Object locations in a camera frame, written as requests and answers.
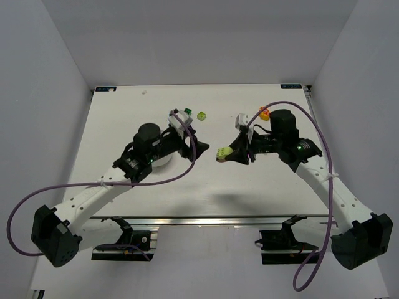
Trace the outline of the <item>lime curved lego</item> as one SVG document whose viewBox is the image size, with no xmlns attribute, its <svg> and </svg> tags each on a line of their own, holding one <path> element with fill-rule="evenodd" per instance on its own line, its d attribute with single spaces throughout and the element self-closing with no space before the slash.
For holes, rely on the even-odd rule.
<svg viewBox="0 0 399 299">
<path fill-rule="evenodd" d="M 229 146 L 219 148 L 216 152 L 216 159 L 226 159 L 233 152 L 233 149 Z"/>
</svg>

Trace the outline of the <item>lime square lego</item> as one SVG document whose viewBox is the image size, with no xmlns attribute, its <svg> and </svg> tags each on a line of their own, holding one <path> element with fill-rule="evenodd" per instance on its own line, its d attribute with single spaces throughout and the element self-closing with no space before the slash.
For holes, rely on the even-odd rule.
<svg viewBox="0 0 399 299">
<path fill-rule="evenodd" d="M 206 113 L 205 112 L 199 112 L 196 117 L 197 117 L 197 119 L 199 121 L 204 121 L 206 119 Z"/>
</svg>

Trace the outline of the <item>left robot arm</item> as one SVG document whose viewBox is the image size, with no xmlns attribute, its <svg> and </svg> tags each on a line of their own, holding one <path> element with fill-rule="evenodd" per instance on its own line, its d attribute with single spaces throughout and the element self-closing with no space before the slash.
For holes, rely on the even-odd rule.
<svg viewBox="0 0 399 299">
<path fill-rule="evenodd" d="M 187 124 L 170 123 L 165 131 L 154 123 L 141 125 L 99 181 L 84 184 L 84 190 L 68 202 L 36 210 L 32 242 L 54 267 L 64 266 L 87 248 L 132 246 L 132 228 L 122 217 L 107 217 L 94 225 L 88 220 L 118 196 L 143 185 L 154 162 L 178 153 L 194 163 L 209 149 L 195 133 Z"/>
</svg>

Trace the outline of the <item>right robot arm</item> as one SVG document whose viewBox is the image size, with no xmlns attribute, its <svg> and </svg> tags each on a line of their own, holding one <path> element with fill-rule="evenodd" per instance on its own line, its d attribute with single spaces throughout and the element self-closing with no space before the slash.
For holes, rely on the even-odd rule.
<svg viewBox="0 0 399 299">
<path fill-rule="evenodd" d="M 314 245 L 309 257 L 331 251 L 339 264 L 353 270 L 383 255 L 389 245 L 393 222 L 362 204 L 333 173 L 327 150 L 300 137 L 294 114 L 287 109 L 270 113 L 270 130 L 264 134 L 245 113 L 235 119 L 239 134 L 226 148 L 218 150 L 217 161 L 243 165 L 255 162 L 259 154 L 277 154 L 315 192 L 328 209 L 327 227 L 321 245 Z"/>
</svg>

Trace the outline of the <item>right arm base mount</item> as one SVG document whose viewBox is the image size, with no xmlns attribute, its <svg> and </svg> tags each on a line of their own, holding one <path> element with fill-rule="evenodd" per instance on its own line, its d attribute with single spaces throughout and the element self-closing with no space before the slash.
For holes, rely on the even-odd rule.
<svg viewBox="0 0 399 299">
<path fill-rule="evenodd" d="M 254 243 L 261 250 L 263 265 L 300 265 L 312 251 L 318 253 L 315 242 L 298 240 L 292 227 L 305 224 L 307 216 L 295 215 L 285 220 L 280 229 L 263 229 L 259 231 L 260 239 Z"/>
</svg>

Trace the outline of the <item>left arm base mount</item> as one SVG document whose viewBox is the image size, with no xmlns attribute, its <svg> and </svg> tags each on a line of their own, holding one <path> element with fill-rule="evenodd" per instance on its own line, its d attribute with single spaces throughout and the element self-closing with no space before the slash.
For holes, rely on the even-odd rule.
<svg viewBox="0 0 399 299">
<path fill-rule="evenodd" d="M 154 256 L 158 231 L 137 229 L 121 217 L 109 217 L 100 221 L 110 221 L 117 228 L 118 239 L 106 241 L 93 248 L 91 260 L 113 262 L 150 262 Z"/>
</svg>

